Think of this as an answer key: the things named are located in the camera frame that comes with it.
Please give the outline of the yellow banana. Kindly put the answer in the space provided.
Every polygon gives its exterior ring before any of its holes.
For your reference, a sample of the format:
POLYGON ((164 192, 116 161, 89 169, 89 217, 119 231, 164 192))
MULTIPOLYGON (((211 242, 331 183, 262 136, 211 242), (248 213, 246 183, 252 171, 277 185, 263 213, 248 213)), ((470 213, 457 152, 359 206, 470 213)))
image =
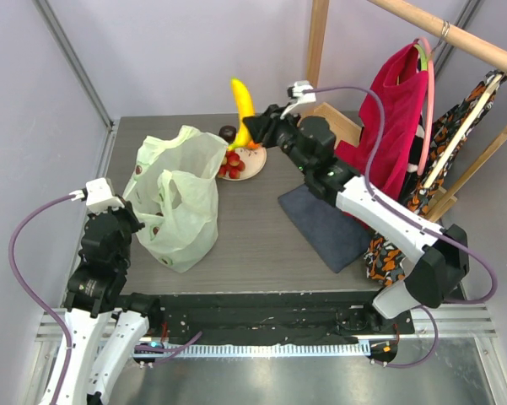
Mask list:
POLYGON ((248 88, 246 88, 246 86, 237 78, 232 78, 230 83, 238 111, 239 128, 235 141, 228 146, 228 151, 239 148, 248 149, 245 147, 248 132, 242 124, 242 119, 248 116, 254 116, 256 114, 255 108, 248 88))

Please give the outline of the green avocado print plastic bag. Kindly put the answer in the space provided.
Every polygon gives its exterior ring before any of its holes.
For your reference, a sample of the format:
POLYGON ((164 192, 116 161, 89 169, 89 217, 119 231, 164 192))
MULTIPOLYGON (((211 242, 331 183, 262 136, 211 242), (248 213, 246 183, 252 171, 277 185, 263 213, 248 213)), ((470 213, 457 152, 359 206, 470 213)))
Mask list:
POLYGON ((216 176, 228 144, 182 126, 170 140, 147 136, 123 193, 144 228, 140 244, 161 264, 184 273, 218 239, 216 176))

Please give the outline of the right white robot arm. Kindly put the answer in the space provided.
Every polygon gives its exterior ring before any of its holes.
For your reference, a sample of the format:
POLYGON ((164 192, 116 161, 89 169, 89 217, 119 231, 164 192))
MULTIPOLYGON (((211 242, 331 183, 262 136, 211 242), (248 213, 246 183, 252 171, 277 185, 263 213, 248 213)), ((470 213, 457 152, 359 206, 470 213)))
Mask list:
POLYGON ((457 225, 443 229, 367 186, 363 175, 335 156, 336 138, 324 118, 300 120, 270 105, 242 122, 254 143, 278 147, 290 158, 313 195, 379 232, 412 263, 404 279, 383 288, 364 312, 369 330, 385 332, 418 305, 439 307, 468 274, 466 232, 457 225))

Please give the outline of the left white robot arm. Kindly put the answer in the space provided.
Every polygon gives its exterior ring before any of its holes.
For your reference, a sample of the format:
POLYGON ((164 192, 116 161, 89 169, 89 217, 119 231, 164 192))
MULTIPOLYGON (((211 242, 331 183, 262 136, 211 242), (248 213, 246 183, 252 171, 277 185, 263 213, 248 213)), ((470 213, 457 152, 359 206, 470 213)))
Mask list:
POLYGON ((121 295, 132 237, 143 228, 132 205, 111 197, 88 208, 80 263, 67 282, 67 331, 40 400, 43 404, 107 404, 134 346, 163 325, 159 299, 121 295))

